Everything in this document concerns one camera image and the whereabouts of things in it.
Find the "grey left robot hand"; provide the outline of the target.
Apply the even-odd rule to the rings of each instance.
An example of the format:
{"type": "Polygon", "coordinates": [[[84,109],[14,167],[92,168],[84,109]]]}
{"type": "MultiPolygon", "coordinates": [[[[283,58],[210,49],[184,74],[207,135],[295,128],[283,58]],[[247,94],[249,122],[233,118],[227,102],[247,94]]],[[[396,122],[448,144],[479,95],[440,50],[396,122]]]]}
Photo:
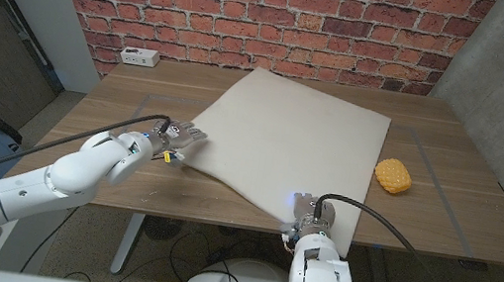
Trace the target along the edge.
{"type": "Polygon", "coordinates": [[[157,154],[188,147],[206,138],[208,138],[206,133],[199,130],[192,122],[156,122],[149,133],[152,150],[157,154]]]}

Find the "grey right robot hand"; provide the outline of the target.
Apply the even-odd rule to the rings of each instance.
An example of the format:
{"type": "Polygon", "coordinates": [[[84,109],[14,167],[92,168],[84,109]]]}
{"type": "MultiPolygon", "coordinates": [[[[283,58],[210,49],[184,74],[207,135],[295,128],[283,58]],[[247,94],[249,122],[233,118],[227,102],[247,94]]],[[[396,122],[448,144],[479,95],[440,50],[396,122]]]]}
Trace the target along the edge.
{"type": "Polygon", "coordinates": [[[294,194],[294,222],[285,223],[280,226],[280,232],[291,240],[299,240],[307,235],[330,236],[330,228],[334,224],[336,211],[334,205],[324,202],[321,206],[321,213],[315,217],[318,197],[309,193],[294,194]]]}

